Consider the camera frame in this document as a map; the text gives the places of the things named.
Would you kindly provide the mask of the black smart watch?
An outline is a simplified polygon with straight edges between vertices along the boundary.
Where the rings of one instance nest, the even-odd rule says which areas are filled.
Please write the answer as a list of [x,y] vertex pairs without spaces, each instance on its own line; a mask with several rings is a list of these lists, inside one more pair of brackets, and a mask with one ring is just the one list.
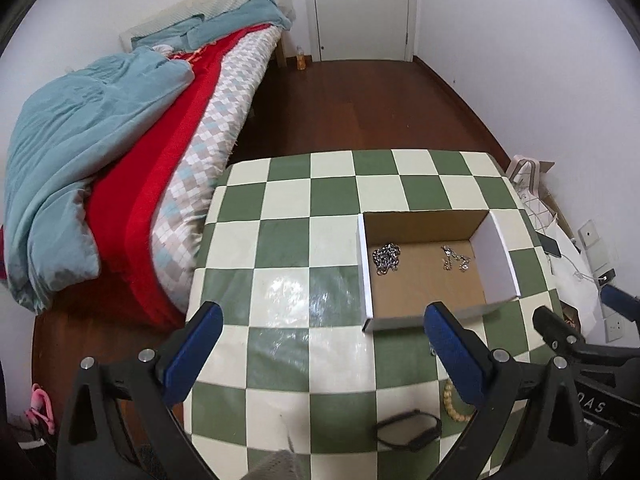
[[442,421],[433,414],[412,410],[377,422],[373,433],[384,448],[419,452],[442,435]]

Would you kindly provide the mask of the black charger plug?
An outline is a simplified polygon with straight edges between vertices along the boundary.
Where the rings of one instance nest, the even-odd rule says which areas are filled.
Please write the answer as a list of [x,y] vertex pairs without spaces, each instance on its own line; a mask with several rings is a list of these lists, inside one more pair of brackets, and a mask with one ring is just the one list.
[[615,270],[614,269],[610,269],[610,270],[608,270],[608,271],[606,271],[603,274],[598,276],[598,285],[600,287],[602,287],[602,286],[604,286],[604,285],[606,285],[608,283],[611,283],[614,280],[615,277],[616,277]]

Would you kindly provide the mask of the pink slipper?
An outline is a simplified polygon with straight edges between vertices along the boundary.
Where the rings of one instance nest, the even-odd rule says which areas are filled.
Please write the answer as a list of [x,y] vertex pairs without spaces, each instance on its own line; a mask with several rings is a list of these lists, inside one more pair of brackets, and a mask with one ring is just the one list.
[[43,426],[47,434],[55,434],[55,422],[50,396],[38,384],[32,385],[29,408],[25,416],[32,428]]

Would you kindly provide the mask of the black smartphone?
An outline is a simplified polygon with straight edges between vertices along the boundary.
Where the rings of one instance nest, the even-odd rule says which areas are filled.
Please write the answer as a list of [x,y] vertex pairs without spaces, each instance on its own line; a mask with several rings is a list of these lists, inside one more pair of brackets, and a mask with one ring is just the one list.
[[542,233],[538,233],[537,236],[540,246],[542,247],[546,255],[552,256],[554,258],[562,257],[562,252],[560,251],[558,242],[554,238],[548,237],[547,235],[544,235]]

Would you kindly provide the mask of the patterned tote bag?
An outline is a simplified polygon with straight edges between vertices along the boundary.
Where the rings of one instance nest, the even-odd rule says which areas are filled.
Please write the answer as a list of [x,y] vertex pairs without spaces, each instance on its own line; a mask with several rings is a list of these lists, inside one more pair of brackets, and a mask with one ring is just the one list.
[[514,155],[506,176],[511,182],[534,230],[541,235],[556,238],[558,214],[544,201],[546,189],[542,175],[553,166],[552,162],[522,155]]

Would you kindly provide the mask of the white cardboard box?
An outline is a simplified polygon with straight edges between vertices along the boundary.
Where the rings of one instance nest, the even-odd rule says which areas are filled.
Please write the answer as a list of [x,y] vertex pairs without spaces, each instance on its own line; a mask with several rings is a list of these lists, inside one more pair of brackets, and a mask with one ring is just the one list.
[[522,296],[492,211],[365,212],[357,240],[366,333],[420,327],[436,301],[460,321],[477,321]]

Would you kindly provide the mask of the green white checkered tablecloth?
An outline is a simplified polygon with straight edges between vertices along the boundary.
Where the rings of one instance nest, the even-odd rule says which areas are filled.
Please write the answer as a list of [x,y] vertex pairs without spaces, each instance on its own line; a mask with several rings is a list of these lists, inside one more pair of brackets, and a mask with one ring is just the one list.
[[184,404],[221,479],[269,454],[306,479],[424,479],[472,408],[422,327],[444,302],[491,349],[551,358],[548,256],[495,159],[373,150],[238,162],[210,204],[191,310],[224,328]]

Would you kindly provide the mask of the orange bottle on floor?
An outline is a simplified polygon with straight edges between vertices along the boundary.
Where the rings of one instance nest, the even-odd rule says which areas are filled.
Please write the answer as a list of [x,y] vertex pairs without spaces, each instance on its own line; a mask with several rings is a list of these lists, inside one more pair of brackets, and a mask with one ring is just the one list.
[[306,70],[306,55],[302,47],[296,48],[296,67],[298,70]]

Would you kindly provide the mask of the white door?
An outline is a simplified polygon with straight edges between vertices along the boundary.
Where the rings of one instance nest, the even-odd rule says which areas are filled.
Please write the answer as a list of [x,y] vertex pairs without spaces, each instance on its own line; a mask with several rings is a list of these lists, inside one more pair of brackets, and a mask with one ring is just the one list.
[[306,0],[316,61],[408,61],[416,0]]

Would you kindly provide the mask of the white wall socket strip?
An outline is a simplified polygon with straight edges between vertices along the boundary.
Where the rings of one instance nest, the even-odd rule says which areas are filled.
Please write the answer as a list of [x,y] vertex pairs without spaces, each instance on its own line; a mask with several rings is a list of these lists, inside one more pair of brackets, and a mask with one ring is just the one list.
[[[597,286],[598,292],[604,285],[610,284],[616,277],[614,266],[608,256],[608,248],[600,237],[596,225],[588,220],[578,229],[578,238],[582,245],[591,277]],[[597,308],[597,335],[601,336],[606,344],[619,341],[625,335],[625,325],[622,317],[612,308],[602,302],[598,297]]]

